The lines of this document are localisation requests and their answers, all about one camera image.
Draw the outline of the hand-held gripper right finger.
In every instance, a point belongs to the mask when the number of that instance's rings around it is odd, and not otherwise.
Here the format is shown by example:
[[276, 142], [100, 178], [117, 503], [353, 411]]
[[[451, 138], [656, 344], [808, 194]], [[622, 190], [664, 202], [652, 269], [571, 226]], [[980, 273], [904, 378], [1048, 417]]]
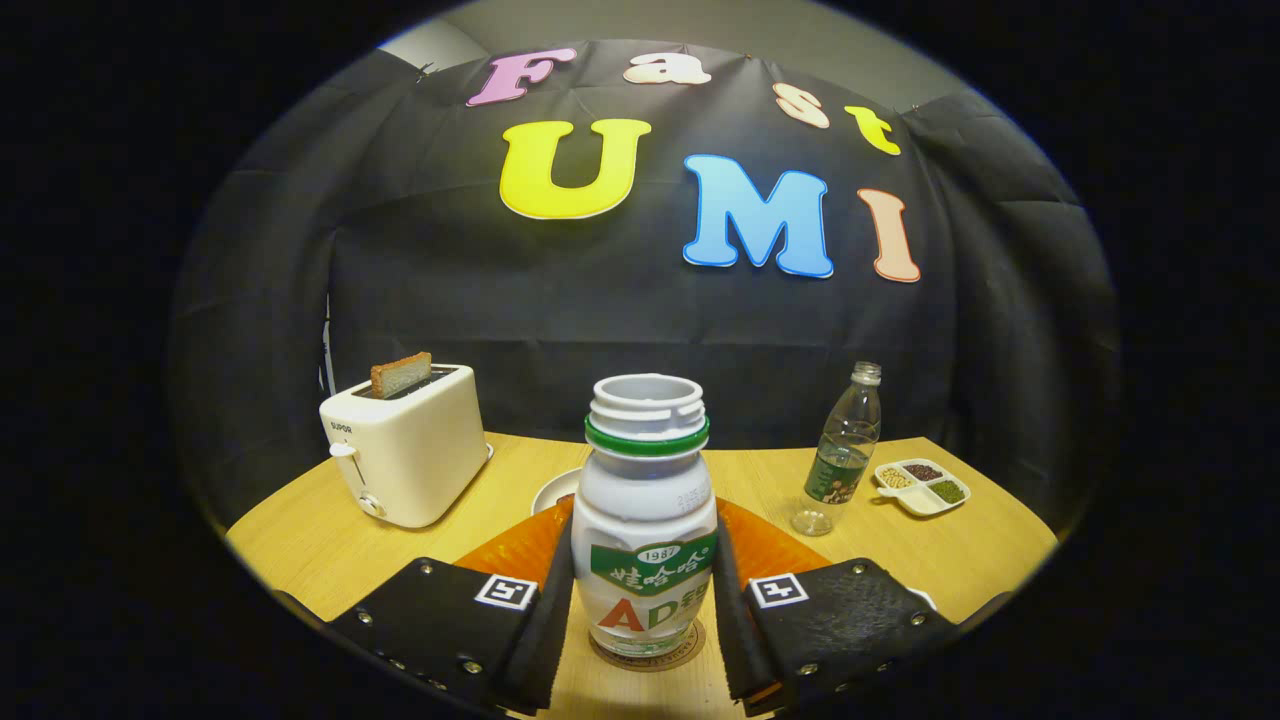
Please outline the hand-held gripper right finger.
[[726, 498], [716, 510], [717, 638], [730, 696], [749, 717], [876, 685], [1009, 601], [998, 593], [952, 623], [868, 557], [832, 562]]

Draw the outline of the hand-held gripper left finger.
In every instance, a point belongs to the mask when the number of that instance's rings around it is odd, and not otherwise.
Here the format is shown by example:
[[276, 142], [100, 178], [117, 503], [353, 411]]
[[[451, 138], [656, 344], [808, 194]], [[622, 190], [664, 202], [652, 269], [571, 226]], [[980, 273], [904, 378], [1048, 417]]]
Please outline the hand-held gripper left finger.
[[549, 708], [573, 591], [572, 516], [563, 498], [457, 562], [413, 559], [328, 625], [468, 702]]

